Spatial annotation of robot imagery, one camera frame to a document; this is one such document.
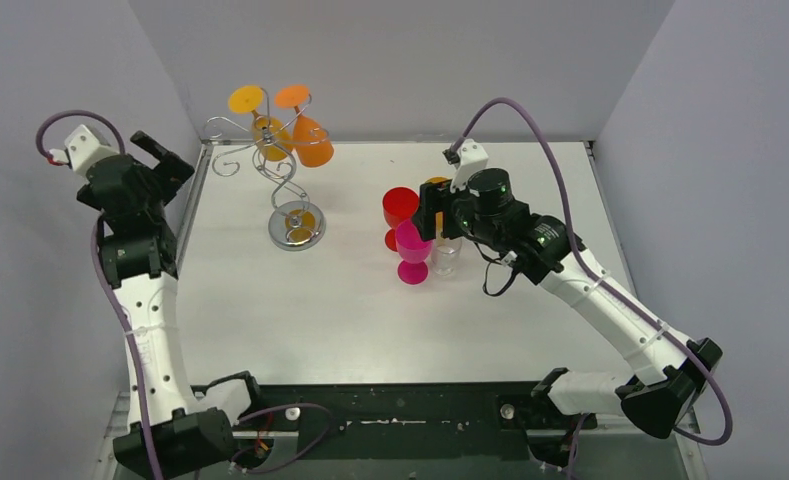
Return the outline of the yellow wine glass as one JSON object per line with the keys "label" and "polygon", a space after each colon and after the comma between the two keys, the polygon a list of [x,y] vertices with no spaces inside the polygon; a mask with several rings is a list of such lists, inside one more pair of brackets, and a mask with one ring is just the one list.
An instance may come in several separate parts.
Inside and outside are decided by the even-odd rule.
{"label": "yellow wine glass", "polygon": [[[435,176],[426,180],[427,183],[432,183],[432,184],[442,184],[447,181],[449,181],[449,178],[443,176]],[[436,222],[435,225],[436,235],[439,236],[442,234],[443,231],[444,214],[442,211],[437,212],[435,214],[435,222]]]}
{"label": "yellow wine glass", "polygon": [[266,161],[282,161],[293,151],[291,134],[281,120],[270,114],[269,94],[262,87],[241,86],[229,96],[227,104],[233,113],[253,116],[250,131]]}

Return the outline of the red wine glass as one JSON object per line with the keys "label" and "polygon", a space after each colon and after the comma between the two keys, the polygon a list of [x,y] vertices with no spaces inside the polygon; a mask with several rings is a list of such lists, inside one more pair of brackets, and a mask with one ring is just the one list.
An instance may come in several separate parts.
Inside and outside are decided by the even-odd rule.
{"label": "red wine glass", "polygon": [[389,227],[385,235],[386,247],[396,252],[395,230],[410,219],[419,206],[419,195],[411,188],[398,186],[388,190],[382,198],[383,216]]}

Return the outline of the clear wine glass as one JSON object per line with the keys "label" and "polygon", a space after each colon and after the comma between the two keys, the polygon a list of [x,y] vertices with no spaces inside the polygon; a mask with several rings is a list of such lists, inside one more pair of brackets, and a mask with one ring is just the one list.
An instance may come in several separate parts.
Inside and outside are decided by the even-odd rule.
{"label": "clear wine glass", "polygon": [[430,255],[431,270],[439,276],[452,274],[458,265],[461,247],[462,238],[437,237]]}

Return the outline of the pink wine glass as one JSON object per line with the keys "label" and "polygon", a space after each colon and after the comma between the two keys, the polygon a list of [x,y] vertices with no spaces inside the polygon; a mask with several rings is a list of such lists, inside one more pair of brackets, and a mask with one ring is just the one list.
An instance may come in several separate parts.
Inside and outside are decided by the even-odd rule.
{"label": "pink wine glass", "polygon": [[433,243],[421,238],[411,220],[405,220],[395,228],[395,242],[401,258],[397,267],[398,278],[408,285],[423,283],[429,276],[426,260]]}

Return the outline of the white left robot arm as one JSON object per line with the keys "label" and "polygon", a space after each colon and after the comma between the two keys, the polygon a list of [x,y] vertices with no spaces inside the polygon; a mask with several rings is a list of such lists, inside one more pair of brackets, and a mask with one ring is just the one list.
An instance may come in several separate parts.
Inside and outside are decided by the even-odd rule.
{"label": "white left robot arm", "polygon": [[86,180],[78,201],[100,214],[92,252],[127,352],[130,410],[113,454],[145,479],[172,479],[229,460],[238,449],[233,423],[259,428],[267,404],[248,372],[209,384],[201,397],[191,387],[176,322],[177,238],[164,208],[195,169],[142,131],[131,140],[155,166],[86,125],[67,137],[65,152]]}

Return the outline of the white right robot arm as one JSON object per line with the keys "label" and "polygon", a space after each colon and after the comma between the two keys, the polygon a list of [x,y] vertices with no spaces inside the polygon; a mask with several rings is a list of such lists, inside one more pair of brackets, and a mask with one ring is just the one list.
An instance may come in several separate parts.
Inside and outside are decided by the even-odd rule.
{"label": "white right robot arm", "polygon": [[613,285],[582,240],[558,218],[530,211],[514,198],[500,168],[475,173],[461,190],[451,181],[419,191],[413,225],[424,240],[442,233],[485,246],[509,266],[576,311],[630,366],[629,375],[551,371],[533,390],[533,413],[555,429],[572,415],[621,415],[642,432],[665,439],[693,405],[722,358],[711,339],[693,340]]}

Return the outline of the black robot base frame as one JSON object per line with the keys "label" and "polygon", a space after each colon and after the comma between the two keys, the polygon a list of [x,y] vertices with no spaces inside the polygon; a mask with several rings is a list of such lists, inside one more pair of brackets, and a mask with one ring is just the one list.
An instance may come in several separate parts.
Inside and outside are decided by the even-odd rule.
{"label": "black robot base frame", "polygon": [[577,428],[533,396],[533,381],[264,385],[256,418],[235,426],[235,462],[256,471],[298,454],[320,460],[436,460],[530,456],[566,466]]}

